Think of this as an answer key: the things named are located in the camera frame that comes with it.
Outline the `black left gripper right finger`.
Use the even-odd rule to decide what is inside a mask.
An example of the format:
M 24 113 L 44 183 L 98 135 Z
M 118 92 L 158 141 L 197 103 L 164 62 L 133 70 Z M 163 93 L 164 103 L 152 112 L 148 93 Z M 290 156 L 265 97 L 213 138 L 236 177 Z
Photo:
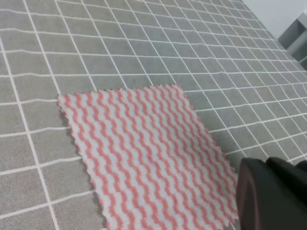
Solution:
M 283 182 L 307 181 L 307 161 L 293 165 L 283 159 L 270 157 L 266 160 L 266 164 Z

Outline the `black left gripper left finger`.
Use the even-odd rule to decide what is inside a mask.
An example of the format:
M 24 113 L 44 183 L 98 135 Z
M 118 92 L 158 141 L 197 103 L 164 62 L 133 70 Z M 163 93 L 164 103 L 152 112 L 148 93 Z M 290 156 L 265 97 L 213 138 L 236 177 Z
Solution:
M 236 206 L 243 230 L 305 230 L 307 182 L 283 182 L 266 161 L 243 158 Z

